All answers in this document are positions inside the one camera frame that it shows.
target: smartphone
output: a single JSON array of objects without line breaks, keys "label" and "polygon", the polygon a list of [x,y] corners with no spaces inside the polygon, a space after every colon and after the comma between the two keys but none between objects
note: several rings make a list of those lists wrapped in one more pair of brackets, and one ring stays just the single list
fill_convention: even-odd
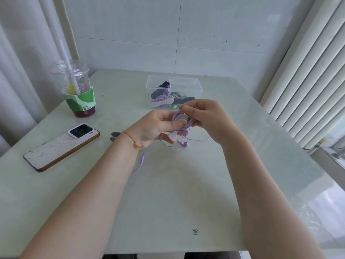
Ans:
[{"label": "smartphone", "polygon": [[100,132],[90,125],[80,124],[23,157],[37,172],[43,172],[99,136]]}]

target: right forearm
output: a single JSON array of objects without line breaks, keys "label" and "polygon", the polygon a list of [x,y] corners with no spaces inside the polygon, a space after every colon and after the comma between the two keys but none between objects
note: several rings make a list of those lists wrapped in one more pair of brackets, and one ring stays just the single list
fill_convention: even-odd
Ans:
[{"label": "right forearm", "polygon": [[252,256],[323,258],[246,136],[231,128],[224,139],[221,145],[239,205],[243,236]]}]

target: purple liquid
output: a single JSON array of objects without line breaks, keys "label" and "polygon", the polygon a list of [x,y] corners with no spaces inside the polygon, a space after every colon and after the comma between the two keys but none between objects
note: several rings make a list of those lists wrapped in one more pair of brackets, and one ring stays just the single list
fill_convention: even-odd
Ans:
[{"label": "purple liquid", "polygon": [[79,118],[89,117],[93,115],[95,112],[96,112],[96,106],[86,111],[78,111],[78,112],[73,111],[74,115]]}]

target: left forearm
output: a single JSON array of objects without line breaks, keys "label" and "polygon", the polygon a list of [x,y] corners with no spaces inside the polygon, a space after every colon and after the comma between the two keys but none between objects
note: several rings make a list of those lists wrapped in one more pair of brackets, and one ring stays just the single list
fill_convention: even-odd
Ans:
[{"label": "left forearm", "polygon": [[52,213],[21,258],[101,258],[137,153],[133,141],[121,134]]}]

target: white phone case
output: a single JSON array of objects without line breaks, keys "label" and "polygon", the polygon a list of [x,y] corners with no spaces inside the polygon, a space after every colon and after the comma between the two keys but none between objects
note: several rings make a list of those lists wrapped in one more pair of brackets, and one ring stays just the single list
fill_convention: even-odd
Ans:
[{"label": "white phone case", "polygon": [[64,133],[27,152],[24,154],[24,159],[37,172],[43,172],[84,145],[90,143],[99,137],[99,135],[100,132],[96,129],[93,129],[89,134],[80,139],[74,139],[68,133]]}]

